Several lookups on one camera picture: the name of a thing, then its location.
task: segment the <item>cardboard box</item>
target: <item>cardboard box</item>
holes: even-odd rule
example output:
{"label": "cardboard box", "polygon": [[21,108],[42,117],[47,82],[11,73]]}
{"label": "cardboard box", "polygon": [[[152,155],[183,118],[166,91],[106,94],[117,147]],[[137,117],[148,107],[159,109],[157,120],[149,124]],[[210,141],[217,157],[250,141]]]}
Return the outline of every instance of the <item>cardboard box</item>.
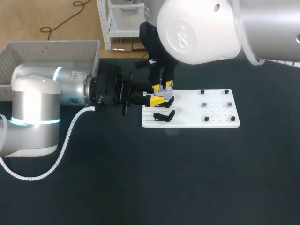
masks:
{"label": "cardboard box", "polygon": [[132,52],[132,38],[113,38],[112,50],[116,52]]}
{"label": "cardboard box", "polygon": [[132,49],[133,49],[133,51],[145,51],[146,50],[146,48],[141,43],[139,38],[133,39]]}

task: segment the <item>cable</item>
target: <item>cable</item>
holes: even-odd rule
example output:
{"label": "cable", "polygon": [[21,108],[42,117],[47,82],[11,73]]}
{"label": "cable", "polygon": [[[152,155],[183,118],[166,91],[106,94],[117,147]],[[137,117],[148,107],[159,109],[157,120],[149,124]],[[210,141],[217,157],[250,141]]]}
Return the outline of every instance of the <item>cable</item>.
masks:
{"label": "cable", "polygon": [[88,4],[90,1],[92,1],[92,0],[88,0],[87,2],[82,2],[82,1],[75,1],[75,2],[73,2],[73,6],[82,6],[82,9],[78,13],[76,13],[73,16],[69,17],[68,19],[66,19],[64,22],[62,22],[60,25],[58,25],[54,29],[51,29],[51,27],[42,27],[40,29],[40,31],[42,33],[49,33],[49,35],[48,35],[48,41],[50,41],[50,36],[51,36],[52,32],[55,31],[57,28],[59,28],[61,25],[63,25],[65,22],[69,21],[73,17],[75,17],[78,14],[80,14],[84,10],[85,5]]}
{"label": "cable", "polygon": [[65,139],[65,142],[62,146],[62,149],[60,151],[60,155],[58,156],[56,162],[54,163],[54,165],[51,167],[50,170],[48,170],[47,172],[45,172],[44,174],[40,175],[40,176],[37,176],[37,177],[23,177],[21,175],[18,175],[16,174],[15,172],[11,171],[8,166],[4,163],[3,159],[0,157],[0,163],[1,165],[3,166],[3,168],[6,170],[6,172],[8,172],[10,175],[16,177],[17,179],[20,179],[20,180],[25,180],[25,181],[36,181],[36,180],[41,180],[43,178],[45,178],[46,176],[50,175],[55,169],[56,167],[59,165],[64,153],[65,153],[65,150],[66,150],[66,147],[67,147],[67,144],[68,144],[68,141],[69,141],[69,138],[71,136],[71,133],[72,133],[72,129],[73,129],[73,126],[74,124],[76,123],[78,117],[80,117],[83,113],[87,112],[87,111],[95,111],[95,107],[93,106],[90,106],[90,107],[85,107],[83,108],[82,110],[80,110],[76,115],[75,117],[73,118],[70,126],[69,126],[69,129],[67,131],[67,136],[66,136],[66,139]]}

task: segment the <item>black cable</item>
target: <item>black cable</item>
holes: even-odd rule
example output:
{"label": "black cable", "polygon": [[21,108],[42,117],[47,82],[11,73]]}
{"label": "black cable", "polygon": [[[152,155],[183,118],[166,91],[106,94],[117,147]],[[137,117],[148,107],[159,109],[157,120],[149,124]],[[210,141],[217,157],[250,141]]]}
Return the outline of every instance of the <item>black cable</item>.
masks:
{"label": "black cable", "polygon": [[82,6],[82,9],[81,9],[78,13],[76,13],[76,14],[74,14],[73,16],[69,17],[68,19],[66,19],[64,22],[62,22],[60,25],[58,25],[58,26],[57,26],[56,28],[54,28],[54,29],[51,29],[51,27],[42,27],[42,28],[40,29],[40,31],[41,31],[42,33],[49,33],[49,35],[48,35],[48,41],[50,41],[51,33],[52,33],[53,31],[55,31],[57,28],[59,28],[61,25],[63,25],[65,22],[69,21],[69,20],[72,19],[73,17],[75,17],[75,16],[77,16],[78,14],[80,14],[80,13],[84,10],[85,4],[88,4],[90,1],[92,1],[92,0],[88,0],[87,2],[82,2],[82,1],[75,1],[75,2],[73,2],[73,6]]}

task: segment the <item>coiled white cable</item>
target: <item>coiled white cable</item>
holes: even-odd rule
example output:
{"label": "coiled white cable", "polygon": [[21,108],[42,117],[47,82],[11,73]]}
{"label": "coiled white cable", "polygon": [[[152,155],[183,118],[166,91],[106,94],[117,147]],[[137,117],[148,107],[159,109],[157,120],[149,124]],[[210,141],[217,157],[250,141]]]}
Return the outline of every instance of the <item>coiled white cable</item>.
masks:
{"label": "coiled white cable", "polygon": [[3,159],[0,157],[0,163],[1,165],[3,166],[3,168],[6,170],[6,172],[8,172],[10,175],[16,177],[17,179],[20,179],[20,180],[25,180],[25,181],[36,181],[36,180],[40,180],[40,179],[43,179],[47,176],[49,176],[55,169],[56,167],[59,165],[64,153],[65,153],[65,150],[66,150],[66,147],[67,147],[67,144],[68,144],[68,141],[69,141],[69,138],[71,136],[71,133],[72,133],[72,129],[73,129],[73,126],[74,124],[76,123],[78,117],[81,116],[81,114],[87,112],[87,111],[95,111],[95,107],[93,106],[90,106],[90,107],[86,107],[86,108],[83,108],[82,110],[80,110],[76,115],[75,117],[73,118],[70,126],[69,126],[69,129],[67,131],[67,136],[66,136],[66,139],[65,139],[65,142],[62,146],[62,149],[60,151],[60,155],[58,156],[56,162],[54,163],[54,165],[51,167],[50,170],[48,170],[47,172],[45,172],[44,174],[40,175],[40,176],[37,176],[37,177],[23,177],[21,175],[18,175],[16,174],[15,172],[11,171],[8,166],[4,163]]}

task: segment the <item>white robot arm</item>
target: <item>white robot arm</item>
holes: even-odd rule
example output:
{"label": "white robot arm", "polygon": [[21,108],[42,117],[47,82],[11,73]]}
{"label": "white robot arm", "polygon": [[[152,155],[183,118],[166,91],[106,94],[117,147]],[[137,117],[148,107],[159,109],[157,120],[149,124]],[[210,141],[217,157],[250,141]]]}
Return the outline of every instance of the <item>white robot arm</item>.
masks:
{"label": "white robot arm", "polygon": [[241,57],[298,64],[299,12],[298,0],[145,1],[164,48],[187,64]]}

